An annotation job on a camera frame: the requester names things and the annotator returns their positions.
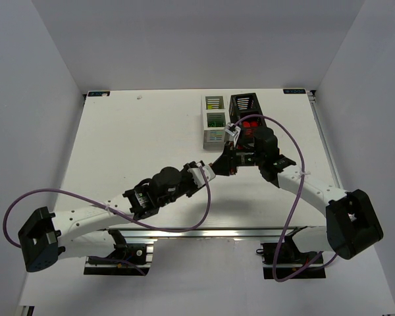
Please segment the red flower lego piece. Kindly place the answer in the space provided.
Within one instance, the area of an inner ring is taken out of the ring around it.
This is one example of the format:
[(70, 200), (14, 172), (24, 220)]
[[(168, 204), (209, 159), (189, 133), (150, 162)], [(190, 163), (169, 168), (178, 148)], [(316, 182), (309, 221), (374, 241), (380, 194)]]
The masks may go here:
[(242, 126), (244, 128), (253, 128), (253, 127), (258, 127), (259, 123), (257, 121), (243, 121)]

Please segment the green small lego brick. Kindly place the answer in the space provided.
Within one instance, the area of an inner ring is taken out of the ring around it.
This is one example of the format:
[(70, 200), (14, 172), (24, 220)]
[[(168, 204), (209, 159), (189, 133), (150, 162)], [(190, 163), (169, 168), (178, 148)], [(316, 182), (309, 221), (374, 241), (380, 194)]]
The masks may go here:
[(224, 127), (225, 123), (221, 121), (211, 121), (208, 123), (209, 128), (221, 128)]

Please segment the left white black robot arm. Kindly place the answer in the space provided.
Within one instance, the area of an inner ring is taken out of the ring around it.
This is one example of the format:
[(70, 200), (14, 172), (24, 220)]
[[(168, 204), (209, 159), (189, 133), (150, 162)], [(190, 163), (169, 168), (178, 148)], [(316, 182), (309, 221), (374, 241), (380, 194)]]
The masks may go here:
[(110, 231), (106, 239), (100, 232), (123, 221), (144, 226), (144, 219), (182, 196), (192, 197), (215, 178), (209, 165), (191, 162), (182, 170), (165, 167), (152, 178), (146, 178), (106, 202), (83, 198), (87, 207), (70, 211), (49, 212), (36, 209), (18, 232), (26, 271), (42, 271), (59, 259), (84, 257), (100, 244), (122, 247), (121, 235)]

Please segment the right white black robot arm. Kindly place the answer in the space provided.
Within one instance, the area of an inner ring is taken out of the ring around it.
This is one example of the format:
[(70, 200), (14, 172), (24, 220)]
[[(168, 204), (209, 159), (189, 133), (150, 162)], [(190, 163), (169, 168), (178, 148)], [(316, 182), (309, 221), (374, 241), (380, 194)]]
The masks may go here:
[(256, 166), (264, 180), (295, 194), (324, 216), (325, 226), (298, 228), (287, 234), (285, 242), (290, 249), (300, 253), (333, 251), (342, 259), (351, 259), (383, 239), (382, 227), (364, 191), (329, 186), (303, 172), (280, 153), (270, 128), (256, 128), (249, 146), (240, 145), (239, 127), (229, 125), (225, 132), (223, 153), (211, 165), (217, 176), (232, 176), (239, 167)]

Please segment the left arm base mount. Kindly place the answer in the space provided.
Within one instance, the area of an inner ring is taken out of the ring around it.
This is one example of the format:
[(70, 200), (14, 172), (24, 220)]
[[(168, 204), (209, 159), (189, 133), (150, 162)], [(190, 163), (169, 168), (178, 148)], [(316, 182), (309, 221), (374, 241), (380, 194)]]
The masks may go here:
[(95, 276), (138, 276), (148, 274), (153, 260), (154, 238), (127, 239), (104, 259), (87, 257), (84, 274)]

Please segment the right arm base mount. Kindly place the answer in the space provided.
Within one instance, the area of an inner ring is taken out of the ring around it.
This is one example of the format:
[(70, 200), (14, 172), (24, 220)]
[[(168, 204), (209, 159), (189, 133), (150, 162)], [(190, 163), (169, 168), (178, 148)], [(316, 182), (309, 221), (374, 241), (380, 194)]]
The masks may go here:
[[(273, 259), (276, 250), (276, 243), (261, 244), (255, 253), (261, 257), (263, 264), (263, 277), (265, 280), (273, 280)], [(276, 275), (278, 278), (285, 278), (296, 272), (305, 264), (309, 263), (317, 255), (316, 251), (300, 253), (293, 250), (291, 246), (282, 246), (276, 264)], [(293, 279), (323, 279), (326, 278), (323, 267), (323, 257), (320, 256), (312, 265)]]

